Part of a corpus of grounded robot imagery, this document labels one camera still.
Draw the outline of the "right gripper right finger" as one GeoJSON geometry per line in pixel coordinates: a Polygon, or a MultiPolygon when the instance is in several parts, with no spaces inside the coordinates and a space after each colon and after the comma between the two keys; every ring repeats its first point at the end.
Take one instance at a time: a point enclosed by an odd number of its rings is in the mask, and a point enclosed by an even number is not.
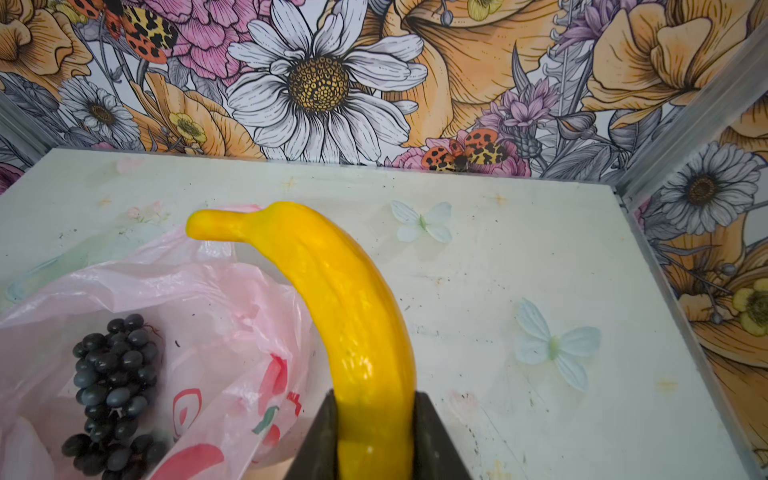
{"type": "Polygon", "coordinates": [[[413,414],[415,480],[470,480],[429,396],[416,392],[413,414]]]}

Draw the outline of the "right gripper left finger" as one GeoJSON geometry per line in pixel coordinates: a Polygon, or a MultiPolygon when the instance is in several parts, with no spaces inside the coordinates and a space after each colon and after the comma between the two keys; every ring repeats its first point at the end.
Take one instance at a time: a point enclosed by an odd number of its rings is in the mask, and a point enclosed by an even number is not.
{"type": "Polygon", "coordinates": [[[337,478],[338,409],[329,390],[286,472],[285,480],[335,480],[337,478]]]}

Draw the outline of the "yellow fake banana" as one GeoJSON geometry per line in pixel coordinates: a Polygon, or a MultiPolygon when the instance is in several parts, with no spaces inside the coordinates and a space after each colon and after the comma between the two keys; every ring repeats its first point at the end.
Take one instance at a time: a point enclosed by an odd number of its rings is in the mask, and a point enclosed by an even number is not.
{"type": "Polygon", "coordinates": [[[252,245],[304,300],[329,360],[339,478],[410,478],[413,350],[396,299],[362,247],[320,213],[292,202],[250,214],[201,210],[189,217],[186,233],[252,245]]]}

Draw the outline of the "pink plastic bag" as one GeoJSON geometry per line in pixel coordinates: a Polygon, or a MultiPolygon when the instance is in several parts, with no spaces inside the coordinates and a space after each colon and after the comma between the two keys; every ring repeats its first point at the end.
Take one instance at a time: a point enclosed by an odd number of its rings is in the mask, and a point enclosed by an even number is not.
{"type": "Polygon", "coordinates": [[[128,257],[67,274],[1,318],[1,475],[102,477],[75,375],[83,340],[144,318],[156,383],[132,436],[141,479],[239,479],[267,458],[302,411],[309,312],[294,288],[241,261],[233,243],[171,231],[128,257]]]}

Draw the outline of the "dark fake grapes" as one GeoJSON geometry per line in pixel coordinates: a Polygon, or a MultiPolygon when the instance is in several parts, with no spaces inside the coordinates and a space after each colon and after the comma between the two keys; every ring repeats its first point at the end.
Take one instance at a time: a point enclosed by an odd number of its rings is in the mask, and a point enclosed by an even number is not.
{"type": "Polygon", "coordinates": [[[139,432],[159,380],[160,348],[150,326],[139,313],[114,318],[105,332],[85,335],[72,354],[85,423],[63,442],[61,454],[86,477],[145,478],[168,451],[153,434],[139,432]]]}

